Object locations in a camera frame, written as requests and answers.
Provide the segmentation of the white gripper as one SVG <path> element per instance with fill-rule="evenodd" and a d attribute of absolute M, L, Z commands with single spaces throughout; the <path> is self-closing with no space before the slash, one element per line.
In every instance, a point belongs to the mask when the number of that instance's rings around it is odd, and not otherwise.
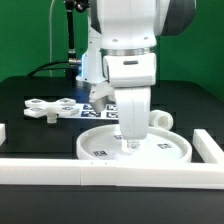
<path fill-rule="evenodd" d="M 105 56 L 103 70 L 107 80 L 94 85 L 89 102 L 96 112 L 105 109 L 106 98 L 114 97 L 122 137 L 122 150 L 136 151 L 146 138 L 151 86 L 156 82 L 156 55 Z"/>

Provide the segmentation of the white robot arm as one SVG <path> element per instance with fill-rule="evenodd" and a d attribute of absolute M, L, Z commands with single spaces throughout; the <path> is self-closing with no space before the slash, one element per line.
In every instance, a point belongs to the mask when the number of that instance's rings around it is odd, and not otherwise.
<path fill-rule="evenodd" d="M 90 24 L 82 72 L 92 84 L 89 102 L 101 112 L 108 99 L 118 110 L 127 148 L 147 136 L 151 87 L 156 83 L 158 36 L 175 36 L 192 22 L 196 0 L 81 0 Z"/>

